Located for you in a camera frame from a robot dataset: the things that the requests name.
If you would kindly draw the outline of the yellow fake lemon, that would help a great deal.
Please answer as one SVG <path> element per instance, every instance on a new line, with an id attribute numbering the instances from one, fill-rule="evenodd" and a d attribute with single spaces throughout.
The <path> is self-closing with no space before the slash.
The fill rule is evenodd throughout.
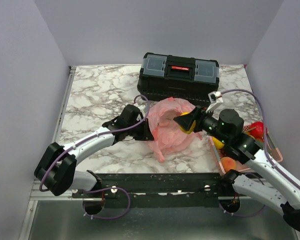
<path id="1" fill-rule="evenodd" d="M 190 112 L 183 112 L 179 117 L 182 118 L 182 123 L 179 128 L 183 133 L 191 134 L 196 126 L 196 120 Z"/>
<path id="2" fill-rule="evenodd" d="M 217 150 L 221 150 L 224 147 L 224 143 L 215 137 L 212 137 L 213 144 Z"/>

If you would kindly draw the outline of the pink plastic bag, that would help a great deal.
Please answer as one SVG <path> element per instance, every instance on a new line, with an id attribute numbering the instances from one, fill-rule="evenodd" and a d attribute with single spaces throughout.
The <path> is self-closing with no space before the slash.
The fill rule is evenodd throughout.
<path id="1" fill-rule="evenodd" d="M 201 133 L 184 133 L 173 120 L 194 108 L 195 106 L 185 99 L 169 97 L 149 109 L 147 119 L 154 140 L 149 141 L 147 145 L 159 163 L 165 162 L 166 155 L 185 150 L 195 138 L 203 138 Z"/>

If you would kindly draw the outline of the orange fake peach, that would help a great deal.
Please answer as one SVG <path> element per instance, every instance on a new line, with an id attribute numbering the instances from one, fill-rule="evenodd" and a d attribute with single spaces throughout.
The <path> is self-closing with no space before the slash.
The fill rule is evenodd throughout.
<path id="1" fill-rule="evenodd" d="M 220 162 L 221 162 L 222 167 L 223 167 L 223 169 L 226 173 L 230 170 L 236 170 L 237 169 L 236 161 L 234 159 L 228 157 L 228 156 L 222 157 L 220 159 Z"/>

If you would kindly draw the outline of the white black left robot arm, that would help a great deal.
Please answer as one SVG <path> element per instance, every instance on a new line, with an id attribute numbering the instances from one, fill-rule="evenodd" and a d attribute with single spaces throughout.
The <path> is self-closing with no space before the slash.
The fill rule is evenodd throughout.
<path id="1" fill-rule="evenodd" d="M 133 137 L 136 141 L 154 140 L 148 115 L 132 104 L 128 104 L 119 116 L 77 141 L 64 145 L 51 143 L 34 170 L 34 176 L 40 181 L 40 190 L 50 191 L 54 196 L 67 190 L 83 190 L 89 197 L 97 197 L 101 191 L 101 179 L 90 170 L 77 170 L 77 166 L 126 137 Z"/>

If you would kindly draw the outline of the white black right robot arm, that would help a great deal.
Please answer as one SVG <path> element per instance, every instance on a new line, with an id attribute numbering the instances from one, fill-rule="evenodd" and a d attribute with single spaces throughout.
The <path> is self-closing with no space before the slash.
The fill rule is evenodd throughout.
<path id="1" fill-rule="evenodd" d="M 234 109 L 224 109 L 218 119 L 202 107 L 173 119 L 187 134 L 206 132 L 224 144 L 226 155 L 260 174 L 271 188 L 254 182 L 236 170 L 230 170 L 220 183 L 220 191 L 251 197 L 277 211 L 284 221 L 300 232 L 300 180 L 268 153 L 266 142 L 243 131 L 244 120 Z"/>

